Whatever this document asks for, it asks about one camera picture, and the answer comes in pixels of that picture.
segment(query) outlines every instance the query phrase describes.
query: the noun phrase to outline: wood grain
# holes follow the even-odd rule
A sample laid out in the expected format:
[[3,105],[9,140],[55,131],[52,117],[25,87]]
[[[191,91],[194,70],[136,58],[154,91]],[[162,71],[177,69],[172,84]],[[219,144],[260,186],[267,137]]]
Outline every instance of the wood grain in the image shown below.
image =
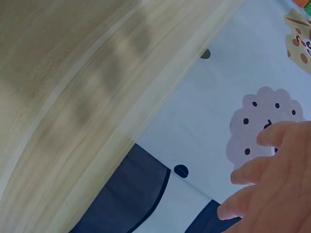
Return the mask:
[[243,2],[0,2],[0,232],[68,232]]

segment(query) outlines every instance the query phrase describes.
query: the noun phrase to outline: pink cloud print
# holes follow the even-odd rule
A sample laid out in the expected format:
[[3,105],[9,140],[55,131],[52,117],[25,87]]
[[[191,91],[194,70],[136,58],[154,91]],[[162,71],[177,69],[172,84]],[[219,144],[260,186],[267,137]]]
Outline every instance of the pink cloud print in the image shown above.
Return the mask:
[[257,95],[246,95],[243,108],[237,110],[230,122],[231,138],[226,155],[234,169],[259,156],[272,156],[277,148],[257,145],[257,135],[263,129],[280,121],[304,121],[300,104],[283,89],[273,91],[263,87]]

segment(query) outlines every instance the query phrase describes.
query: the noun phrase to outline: orange object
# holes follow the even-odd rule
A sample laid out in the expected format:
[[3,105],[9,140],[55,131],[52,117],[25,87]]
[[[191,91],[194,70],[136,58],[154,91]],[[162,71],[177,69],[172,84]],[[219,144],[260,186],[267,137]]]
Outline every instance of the orange object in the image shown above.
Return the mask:
[[299,7],[304,8],[308,3],[309,0],[293,0]]

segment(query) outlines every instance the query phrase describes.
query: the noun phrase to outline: cookie print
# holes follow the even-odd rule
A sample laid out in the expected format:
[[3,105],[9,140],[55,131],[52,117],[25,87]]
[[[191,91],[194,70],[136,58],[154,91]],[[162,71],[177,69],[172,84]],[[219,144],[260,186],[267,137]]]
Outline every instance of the cookie print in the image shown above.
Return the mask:
[[227,144],[226,155],[234,168],[259,156],[274,155],[277,148],[257,145],[257,135],[273,123],[285,120],[304,121],[300,104],[292,100],[287,91],[263,87],[257,95],[246,95],[243,108],[234,113],[230,122],[232,137]]
[[292,9],[285,16],[292,33],[286,36],[288,57],[311,74],[311,21]]

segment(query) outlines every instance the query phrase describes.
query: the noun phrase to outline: hand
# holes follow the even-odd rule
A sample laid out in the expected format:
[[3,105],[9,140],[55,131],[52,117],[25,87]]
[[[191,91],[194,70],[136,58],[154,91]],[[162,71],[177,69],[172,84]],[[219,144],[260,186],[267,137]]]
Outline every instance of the hand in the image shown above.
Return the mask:
[[257,137],[261,146],[279,148],[231,174],[233,184],[250,184],[219,208],[220,219],[242,220],[225,233],[311,232],[311,122],[280,122]]

